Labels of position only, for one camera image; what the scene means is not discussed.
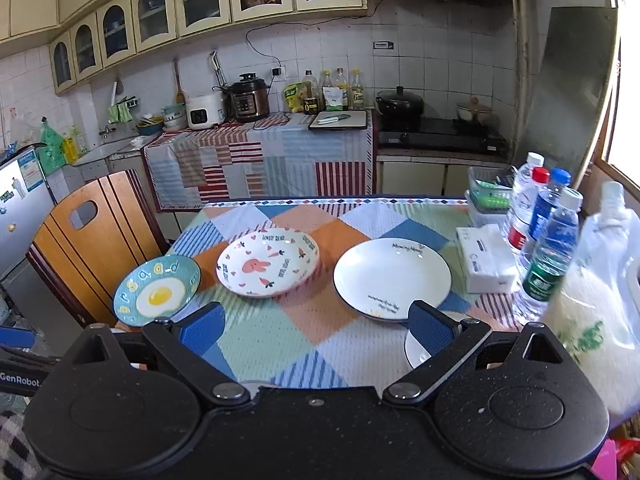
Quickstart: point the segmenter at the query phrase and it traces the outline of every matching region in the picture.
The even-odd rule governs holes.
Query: plastic water bottle
[[[558,207],[560,194],[562,190],[571,182],[571,174],[561,168],[553,168],[551,170],[551,180],[538,193],[538,198],[533,206],[531,222],[529,223],[529,232],[527,233],[527,241],[520,251],[520,257],[516,260],[520,275],[524,275],[529,269],[533,249],[536,248],[536,241],[545,227],[546,221]]]
[[[533,168],[531,181],[522,189],[520,194],[511,201],[510,222],[507,231],[507,243],[511,250],[518,253],[524,247],[529,232],[529,223],[533,215],[533,206],[540,189],[549,182],[549,172],[542,167]]]
[[[522,323],[537,321],[565,275],[578,243],[578,211],[582,195],[565,187],[559,206],[540,233],[531,264],[513,298],[513,316]]]
[[[513,188],[511,189],[511,201],[522,192],[522,189],[531,181],[531,173],[533,168],[538,168],[545,163],[545,157],[534,152],[527,154],[527,161],[516,172],[513,179]],[[511,210],[507,213],[504,224],[502,224],[502,237],[507,238],[509,234],[509,225],[511,224]]]

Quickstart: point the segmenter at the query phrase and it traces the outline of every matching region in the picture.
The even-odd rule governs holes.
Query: electrical outlet
[[[284,81],[287,78],[287,72],[283,66],[275,66],[271,69],[271,75],[274,81]]]

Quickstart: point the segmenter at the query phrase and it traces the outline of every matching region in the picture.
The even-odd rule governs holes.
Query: rice cooker
[[[257,121],[269,115],[269,99],[264,79],[255,73],[240,74],[240,81],[231,85],[236,120],[241,123]]]
[[[192,130],[205,130],[225,120],[225,94],[222,90],[188,99],[187,121]]]

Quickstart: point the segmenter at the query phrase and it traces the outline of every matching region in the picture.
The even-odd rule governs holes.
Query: tissue box
[[[513,252],[496,224],[456,229],[458,250],[466,278],[466,291],[511,292],[518,276]]]

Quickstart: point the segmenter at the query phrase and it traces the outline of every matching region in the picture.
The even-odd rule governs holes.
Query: blue bottle cap
[[[551,170],[551,180],[561,184],[562,186],[568,186],[571,182],[571,173],[563,170],[562,168],[553,168]]]

